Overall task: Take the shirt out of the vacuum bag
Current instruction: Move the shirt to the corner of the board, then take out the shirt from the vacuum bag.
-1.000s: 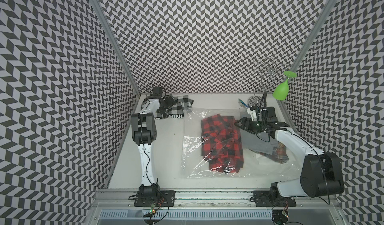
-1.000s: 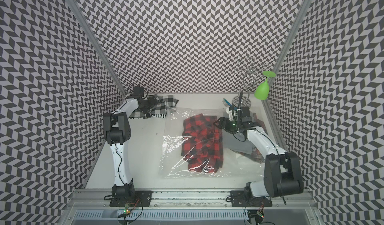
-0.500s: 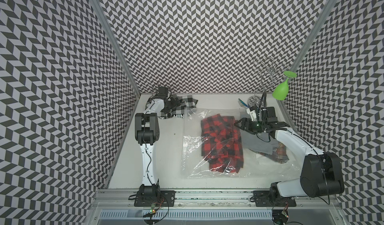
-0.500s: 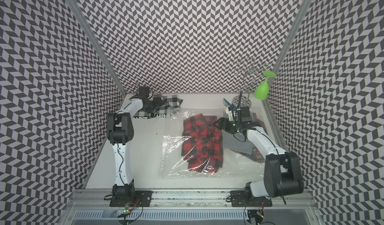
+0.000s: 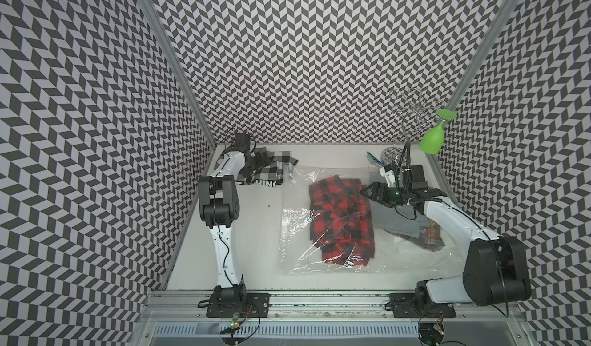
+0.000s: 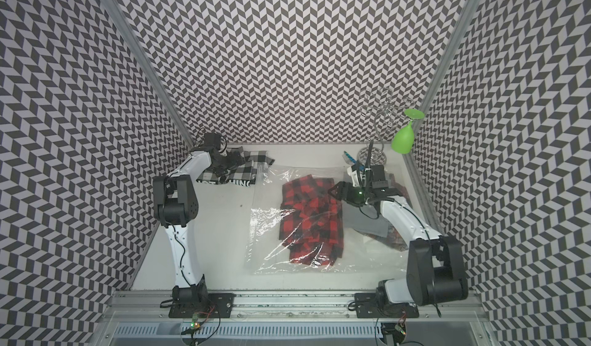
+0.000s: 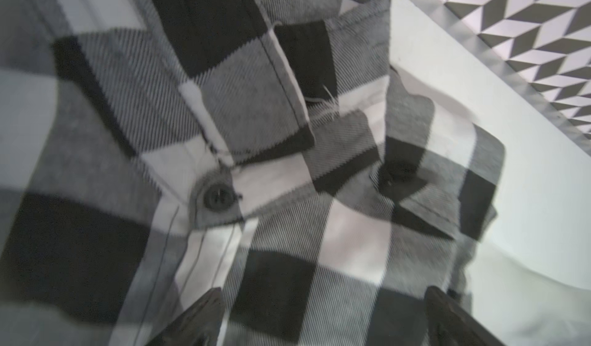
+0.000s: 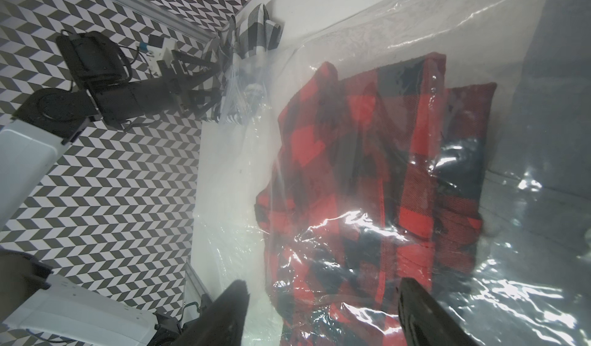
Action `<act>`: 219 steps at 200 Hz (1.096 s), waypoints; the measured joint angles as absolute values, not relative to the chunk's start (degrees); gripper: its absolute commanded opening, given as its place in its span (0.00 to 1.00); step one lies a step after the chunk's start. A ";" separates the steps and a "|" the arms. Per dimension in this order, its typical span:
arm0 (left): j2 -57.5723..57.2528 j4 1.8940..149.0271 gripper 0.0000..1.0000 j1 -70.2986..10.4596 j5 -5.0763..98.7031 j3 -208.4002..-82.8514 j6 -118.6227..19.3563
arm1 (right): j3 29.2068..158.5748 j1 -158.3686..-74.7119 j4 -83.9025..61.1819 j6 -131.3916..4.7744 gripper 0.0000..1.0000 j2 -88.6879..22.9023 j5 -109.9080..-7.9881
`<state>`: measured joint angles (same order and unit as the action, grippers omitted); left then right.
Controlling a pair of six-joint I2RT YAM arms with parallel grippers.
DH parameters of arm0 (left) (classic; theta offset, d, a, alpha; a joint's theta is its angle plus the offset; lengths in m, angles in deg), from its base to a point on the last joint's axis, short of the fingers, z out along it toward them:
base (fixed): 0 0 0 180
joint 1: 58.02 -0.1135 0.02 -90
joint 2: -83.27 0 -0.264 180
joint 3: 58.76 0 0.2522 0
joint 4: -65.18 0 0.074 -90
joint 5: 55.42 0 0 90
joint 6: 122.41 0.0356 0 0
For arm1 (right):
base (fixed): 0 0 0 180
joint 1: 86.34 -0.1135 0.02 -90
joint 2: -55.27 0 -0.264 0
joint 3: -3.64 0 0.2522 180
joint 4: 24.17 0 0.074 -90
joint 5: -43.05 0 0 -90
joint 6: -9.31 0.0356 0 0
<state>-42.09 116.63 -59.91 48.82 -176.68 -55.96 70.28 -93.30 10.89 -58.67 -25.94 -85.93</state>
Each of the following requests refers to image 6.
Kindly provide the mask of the black white plaid shirt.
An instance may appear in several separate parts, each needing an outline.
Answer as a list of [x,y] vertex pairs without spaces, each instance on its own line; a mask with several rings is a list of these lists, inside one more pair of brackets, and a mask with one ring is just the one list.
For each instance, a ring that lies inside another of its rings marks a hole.
[[250,187],[256,183],[257,172],[274,164],[267,151],[246,151],[243,147],[229,149],[225,157],[228,167],[210,167],[198,178],[198,183],[210,185],[239,185]]

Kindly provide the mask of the red black plaid shirt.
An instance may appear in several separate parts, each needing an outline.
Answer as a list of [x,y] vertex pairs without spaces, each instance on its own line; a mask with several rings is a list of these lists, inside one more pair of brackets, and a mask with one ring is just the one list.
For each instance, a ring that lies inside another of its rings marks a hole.
[[333,266],[344,251],[343,210],[329,194],[332,178],[312,175],[282,186],[279,239],[289,249],[289,261],[311,267]]

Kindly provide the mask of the clear plastic vacuum bag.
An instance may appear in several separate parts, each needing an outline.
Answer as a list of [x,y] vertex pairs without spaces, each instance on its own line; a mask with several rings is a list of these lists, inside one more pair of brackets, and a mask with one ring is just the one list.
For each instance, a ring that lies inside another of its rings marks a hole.
[[391,249],[353,229],[344,228],[342,258],[333,266],[311,267],[289,261],[289,249],[279,239],[282,186],[288,181],[312,175],[332,178],[335,185],[350,182],[346,168],[294,168],[271,166],[259,170],[252,203],[246,267],[257,275],[278,273],[383,273],[398,277],[406,273],[408,247],[404,251]]

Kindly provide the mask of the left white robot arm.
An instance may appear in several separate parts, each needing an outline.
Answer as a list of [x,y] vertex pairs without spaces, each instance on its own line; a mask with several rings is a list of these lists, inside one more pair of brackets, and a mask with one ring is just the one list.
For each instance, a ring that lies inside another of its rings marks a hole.
[[196,259],[192,221],[199,212],[194,183],[212,166],[224,166],[226,157],[213,146],[189,152],[187,158],[166,175],[152,181],[155,218],[165,229],[175,264],[171,306],[190,306],[204,312],[211,306],[204,271]]

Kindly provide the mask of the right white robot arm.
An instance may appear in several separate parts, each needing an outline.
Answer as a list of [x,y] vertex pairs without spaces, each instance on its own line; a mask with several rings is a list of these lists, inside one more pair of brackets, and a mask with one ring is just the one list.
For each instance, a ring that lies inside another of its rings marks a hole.
[[341,181],[329,195],[351,206],[372,206],[408,247],[406,278],[381,281],[383,304],[434,305],[462,301],[469,295],[462,244],[421,219],[395,188],[370,189]]

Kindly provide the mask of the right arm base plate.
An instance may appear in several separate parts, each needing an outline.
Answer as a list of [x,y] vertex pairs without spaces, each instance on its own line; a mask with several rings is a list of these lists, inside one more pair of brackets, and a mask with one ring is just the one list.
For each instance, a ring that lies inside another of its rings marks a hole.
[[357,318],[418,318],[419,309],[410,303],[392,303],[383,300],[376,293],[355,293],[348,305]]

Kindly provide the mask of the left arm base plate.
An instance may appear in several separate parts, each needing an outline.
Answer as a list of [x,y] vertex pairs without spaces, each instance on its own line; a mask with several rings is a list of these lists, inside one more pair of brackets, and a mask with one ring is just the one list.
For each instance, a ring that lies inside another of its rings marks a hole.
[[206,317],[210,314],[213,318],[230,318],[234,306],[235,294],[213,293],[205,297],[201,295],[185,295],[173,297],[169,307],[169,318],[192,318],[199,313]]

